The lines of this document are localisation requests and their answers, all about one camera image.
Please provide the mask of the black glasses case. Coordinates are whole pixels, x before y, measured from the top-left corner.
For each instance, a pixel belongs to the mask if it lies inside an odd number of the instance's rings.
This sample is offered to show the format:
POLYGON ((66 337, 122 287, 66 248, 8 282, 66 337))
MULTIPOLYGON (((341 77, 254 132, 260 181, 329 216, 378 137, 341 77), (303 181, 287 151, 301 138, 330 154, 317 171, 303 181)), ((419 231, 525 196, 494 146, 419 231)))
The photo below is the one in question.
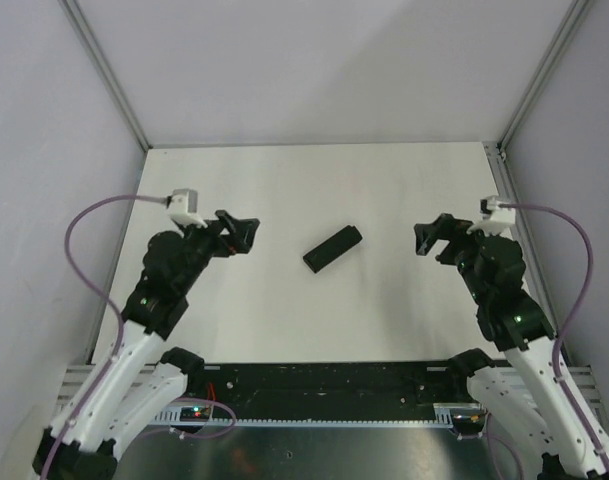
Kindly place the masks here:
POLYGON ((356 247, 363 236, 354 225, 347 225, 303 255, 304 264, 315 274, 356 247))

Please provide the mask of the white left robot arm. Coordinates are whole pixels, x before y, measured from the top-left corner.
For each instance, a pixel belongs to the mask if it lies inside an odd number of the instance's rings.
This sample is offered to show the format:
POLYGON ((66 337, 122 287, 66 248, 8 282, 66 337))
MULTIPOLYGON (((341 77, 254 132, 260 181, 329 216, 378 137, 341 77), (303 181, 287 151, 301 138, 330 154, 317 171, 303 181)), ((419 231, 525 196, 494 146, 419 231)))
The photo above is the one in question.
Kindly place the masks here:
POLYGON ((225 210, 212 220, 181 215, 173 221, 176 229, 148 242, 107 356, 43 431, 33 460, 40 478, 112 478, 128 446, 160 410, 207 387, 203 358, 181 347, 164 352, 139 388, 131 385, 187 311, 188 293, 210 261, 249 253, 260 222, 225 210))

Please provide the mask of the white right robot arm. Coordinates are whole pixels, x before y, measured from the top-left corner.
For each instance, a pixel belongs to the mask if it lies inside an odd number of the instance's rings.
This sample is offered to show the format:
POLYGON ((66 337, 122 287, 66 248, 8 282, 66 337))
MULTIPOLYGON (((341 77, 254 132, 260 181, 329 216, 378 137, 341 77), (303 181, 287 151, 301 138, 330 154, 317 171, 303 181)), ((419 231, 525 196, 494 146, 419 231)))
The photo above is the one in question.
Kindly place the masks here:
POLYGON ((450 214, 414 227, 419 256, 445 242, 437 261, 457 269, 477 306, 483 337, 504 355, 527 393, 512 392, 480 349, 450 359, 446 391, 457 401, 479 402, 520 446, 541 456, 540 478, 609 479, 609 435, 556 351, 553 326, 524 289, 523 252, 503 236, 507 227, 491 217, 473 223, 450 214))

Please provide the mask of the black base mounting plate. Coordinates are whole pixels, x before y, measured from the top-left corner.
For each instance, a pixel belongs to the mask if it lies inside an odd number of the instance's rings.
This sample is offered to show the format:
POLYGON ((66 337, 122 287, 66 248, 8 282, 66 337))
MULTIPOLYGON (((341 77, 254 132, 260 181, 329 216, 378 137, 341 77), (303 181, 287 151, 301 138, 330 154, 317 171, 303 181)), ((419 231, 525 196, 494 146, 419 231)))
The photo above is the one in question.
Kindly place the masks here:
POLYGON ((445 361, 223 363, 206 365, 204 377, 218 400, 231 403, 312 394, 396 394, 420 404, 471 400, 466 382, 445 361))

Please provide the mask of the aluminium frame rail right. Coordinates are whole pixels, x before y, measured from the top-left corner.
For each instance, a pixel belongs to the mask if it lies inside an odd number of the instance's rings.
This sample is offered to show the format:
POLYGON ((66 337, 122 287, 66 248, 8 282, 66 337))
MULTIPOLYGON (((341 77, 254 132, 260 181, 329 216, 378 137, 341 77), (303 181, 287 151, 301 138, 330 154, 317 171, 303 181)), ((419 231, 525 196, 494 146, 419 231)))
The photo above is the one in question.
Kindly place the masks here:
MULTIPOLYGON (((503 199, 519 203, 520 197, 510 170, 507 153, 495 142, 483 142, 482 147, 489 163, 498 195, 503 199)), ((523 250, 526 264, 525 283, 528 286, 529 292, 540 304, 553 328, 557 330, 559 320, 555 313, 549 289, 545 283, 526 211, 517 211, 516 223, 511 228, 511 234, 520 243, 523 250)))

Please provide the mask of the aluminium frame post right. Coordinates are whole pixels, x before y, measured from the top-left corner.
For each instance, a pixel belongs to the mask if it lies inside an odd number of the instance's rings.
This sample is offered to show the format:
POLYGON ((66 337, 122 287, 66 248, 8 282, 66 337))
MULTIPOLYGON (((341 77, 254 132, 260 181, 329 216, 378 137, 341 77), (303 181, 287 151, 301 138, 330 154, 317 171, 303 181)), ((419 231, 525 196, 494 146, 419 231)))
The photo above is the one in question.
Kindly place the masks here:
POLYGON ((570 3, 507 126, 496 142, 496 146, 500 150, 505 150, 510 145, 518 130, 528 118, 594 5, 595 1, 589 0, 574 0, 570 3))

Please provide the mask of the aluminium frame post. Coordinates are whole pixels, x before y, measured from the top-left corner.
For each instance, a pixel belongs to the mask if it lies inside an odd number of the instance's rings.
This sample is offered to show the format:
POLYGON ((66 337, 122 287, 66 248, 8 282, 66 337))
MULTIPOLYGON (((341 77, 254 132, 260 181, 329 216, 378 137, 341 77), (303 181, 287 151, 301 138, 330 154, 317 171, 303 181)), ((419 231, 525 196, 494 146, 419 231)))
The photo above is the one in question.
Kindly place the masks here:
POLYGON ((133 139, 143 152, 147 152, 151 148, 147 135, 80 3, 75 0, 59 0, 58 4, 133 139))
POLYGON ((594 5, 595 1, 589 0, 574 0, 570 3, 507 126, 496 142, 496 146, 500 150, 505 150, 510 145, 518 130, 528 118, 594 5))

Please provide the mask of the aluminium frame post left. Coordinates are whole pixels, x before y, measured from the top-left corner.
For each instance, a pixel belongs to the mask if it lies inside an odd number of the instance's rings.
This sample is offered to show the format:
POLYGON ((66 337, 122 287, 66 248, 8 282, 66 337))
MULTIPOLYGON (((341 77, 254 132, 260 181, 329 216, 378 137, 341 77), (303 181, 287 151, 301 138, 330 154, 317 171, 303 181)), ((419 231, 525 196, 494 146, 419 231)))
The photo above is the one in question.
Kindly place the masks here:
POLYGON ((80 3, 75 0, 59 0, 58 4, 133 139, 143 152, 147 152, 151 148, 147 135, 80 3))

